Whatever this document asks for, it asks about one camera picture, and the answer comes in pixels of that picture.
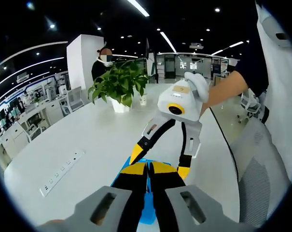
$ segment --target black ceiling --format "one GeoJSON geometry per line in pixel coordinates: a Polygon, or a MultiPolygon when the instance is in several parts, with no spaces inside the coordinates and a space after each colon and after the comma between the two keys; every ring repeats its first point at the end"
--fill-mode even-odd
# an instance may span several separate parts
{"type": "MultiPolygon", "coordinates": [[[[247,29],[256,24],[250,14],[255,9],[253,0],[138,0],[150,14],[147,18],[127,0],[31,2],[34,10],[27,7],[26,1],[0,2],[0,9],[5,12],[0,17],[0,62],[23,49],[51,42],[71,42],[80,34],[103,36],[107,46],[115,49],[114,54],[142,57],[146,38],[155,52],[172,52],[157,28],[167,35],[177,52],[193,52],[189,45],[196,42],[204,46],[203,50],[197,52],[211,54],[244,41],[244,44],[218,54],[240,58],[248,39],[247,29]],[[216,7],[220,8],[219,13],[214,11],[216,7]],[[55,24],[55,28],[51,29],[48,22],[55,24]]],[[[58,44],[41,47],[10,59],[0,65],[0,81],[29,65],[65,57],[66,46],[58,44]]],[[[52,74],[60,69],[67,70],[66,58],[40,64],[26,71],[35,76],[45,72],[52,74]]],[[[0,96],[17,85],[15,80],[16,75],[0,85],[0,96]]]]}

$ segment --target yellow camera ring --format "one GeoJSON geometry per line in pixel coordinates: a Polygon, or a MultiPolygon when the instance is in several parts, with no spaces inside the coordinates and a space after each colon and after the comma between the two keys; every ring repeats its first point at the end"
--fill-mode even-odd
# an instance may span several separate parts
{"type": "Polygon", "coordinates": [[[167,105],[167,107],[169,111],[173,113],[174,115],[182,115],[185,112],[184,108],[181,105],[176,104],[176,103],[170,103],[167,105]]]}

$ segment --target sleeve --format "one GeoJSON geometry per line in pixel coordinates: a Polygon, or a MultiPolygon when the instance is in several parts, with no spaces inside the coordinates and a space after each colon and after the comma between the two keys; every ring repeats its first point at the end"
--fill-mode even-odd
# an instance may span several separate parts
{"type": "Polygon", "coordinates": [[[256,96],[268,88],[267,66],[257,28],[251,35],[246,52],[237,63],[235,71],[241,74],[256,96]]]}

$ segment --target white flower pot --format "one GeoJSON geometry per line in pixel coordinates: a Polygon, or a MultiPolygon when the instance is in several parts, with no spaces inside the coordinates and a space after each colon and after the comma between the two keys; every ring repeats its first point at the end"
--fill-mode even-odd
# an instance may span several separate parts
{"type": "Polygon", "coordinates": [[[126,105],[123,105],[122,103],[119,103],[117,100],[109,98],[109,100],[112,103],[113,109],[116,113],[124,113],[129,112],[131,107],[128,107],[126,105]]]}
{"type": "Polygon", "coordinates": [[[140,96],[140,99],[139,99],[139,102],[140,102],[140,105],[147,105],[147,94],[144,93],[144,95],[139,95],[140,96]]]}

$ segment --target white chair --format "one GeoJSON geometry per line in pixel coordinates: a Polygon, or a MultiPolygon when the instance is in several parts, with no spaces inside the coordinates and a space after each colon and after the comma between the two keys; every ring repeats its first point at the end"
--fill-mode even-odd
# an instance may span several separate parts
{"type": "Polygon", "coordinates": [[[247,113],[244,116],[237,115],[239,118],[239,123],[242,123],[242,121],[245,119],[250,119],[253,116],[258,115],[261,109],[259,99],[254,95],[251,89],[248,89],[242,93],[241,106],[247,111],[247,113]]]}
{"type": "Polygon", "coordinates": [[[230,147],[239,175],[239,222],[260,227],[291,184],[284,163],[268,129],[256,118],[249,120],[230,147]]]}
{"type": "Polygon", "coordinates": [[[41,127],[36,127],[34,124],[31,124],[30,127],[25,130],[19,122],[19,128],[21,128],[27,136],[28,142],[30,143],[32,140],[34,140],[36,137],[38,137],[40,134],[42,134],[43,129],[41,127]]]}
{"type": "Polygon", "coordinates": [[[78,87],[67,92],[67,103],[61,107],[64,113],[67,114],[68,112],[66,109],[68,109],[70,113],[73,113],[83,106],[84,102],[82,100],[82,88],[78,87]]]}

